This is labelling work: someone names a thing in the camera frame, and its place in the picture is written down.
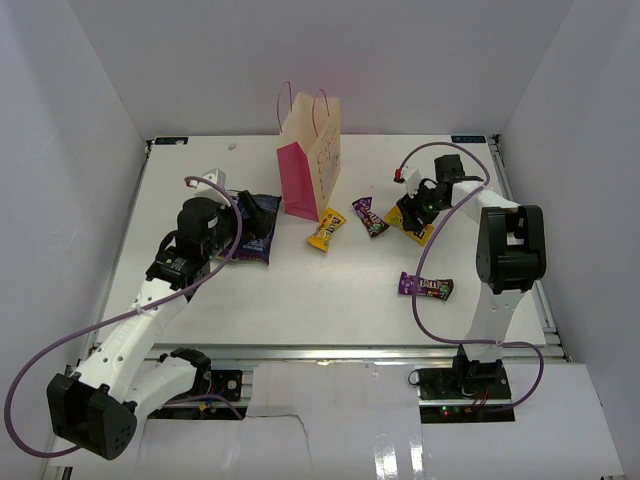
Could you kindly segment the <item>blue purple snack bag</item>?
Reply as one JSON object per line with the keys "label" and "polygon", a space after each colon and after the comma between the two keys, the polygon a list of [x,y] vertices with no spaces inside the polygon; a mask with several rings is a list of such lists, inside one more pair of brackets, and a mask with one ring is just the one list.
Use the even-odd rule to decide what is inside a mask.
{"label": "blue purple snack bag", "polygon": [[[239,192],[240,191],[232,190],[230,196],[236,203],[241,213],[242,227],[243,227],[243,219],[247,217],[247,213],[244,207],[242,206],[242,204],[238,200]],[[280,196],[274,196],[269,194],[251,194],[251,195],[255,198],[256,202],[264,210],[269,211],[273,214],[273,227],[269,235],[262,239],[246,239],[243,236],[243,229],[242,229],[240,242],[231,259],[233,261],[260,261],[268,265],[270,251],[271,251],[271,244],[275,236],[277,214],[279,211],[282,198]]]}

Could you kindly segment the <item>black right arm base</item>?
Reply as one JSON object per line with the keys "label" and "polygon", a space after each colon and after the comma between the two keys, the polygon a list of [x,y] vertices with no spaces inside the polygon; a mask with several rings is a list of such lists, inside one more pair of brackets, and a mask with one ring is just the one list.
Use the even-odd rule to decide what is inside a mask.
{"label": "black right arm base", "polygon": [[479,367],[463,355],[444,368],[417,368],[407,376],[424,425],[512,423],[512,392],[502,363]]}

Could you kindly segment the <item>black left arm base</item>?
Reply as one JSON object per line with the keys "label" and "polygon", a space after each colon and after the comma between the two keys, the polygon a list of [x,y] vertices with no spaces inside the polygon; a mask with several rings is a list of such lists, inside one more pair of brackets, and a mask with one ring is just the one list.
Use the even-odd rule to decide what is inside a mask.
{"label": "black left arm base", "polygon": [[180,347],[162,354],[159,362],[168,358],[186,360],[196,368],[193,387],[156,409],[150,419],[163,420],[243,420],[246,407],[237,403],[242,397],[241,370],[213,369],[211,360],[202,352]]}

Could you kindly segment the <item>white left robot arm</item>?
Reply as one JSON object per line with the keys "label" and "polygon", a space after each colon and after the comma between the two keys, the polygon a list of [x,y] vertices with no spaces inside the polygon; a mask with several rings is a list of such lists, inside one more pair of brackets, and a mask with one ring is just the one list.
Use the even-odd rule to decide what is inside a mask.
{"label": "white left robot arm", "polygon": [[156,339],[188,305],[210,261],[233,243],[268,236],[274,213],[241,191],[225,200],[195,196],[184,202],[177,227],[161,241],[128,319],[118,323],[75,370],[58,374],[46,390],[54,433],[106,460],[121,455],[147,416],[176,397],[199,399],[211,387],[210,359],[179,347],[151,372],[138,369]]}

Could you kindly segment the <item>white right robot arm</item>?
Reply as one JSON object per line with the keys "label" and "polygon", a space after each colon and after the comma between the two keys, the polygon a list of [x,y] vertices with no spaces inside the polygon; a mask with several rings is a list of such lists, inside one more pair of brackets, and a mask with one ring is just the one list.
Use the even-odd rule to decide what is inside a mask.
{"label": "white right robot arm", "polygon": [[462,211],[478,224],[480,296],[451,374],[453,390],[472,399],[501,372],[503,342],[516,307],[546,272],[544,216],[536,205],[517,204],[488,189],[487,176],[466,174],[457,154],[436,158],[434,166],[432,186],[416,169],[396,170],[394,181],[406,187],[396,206],[402,228],[411,233],[430,226],[442,212]]}

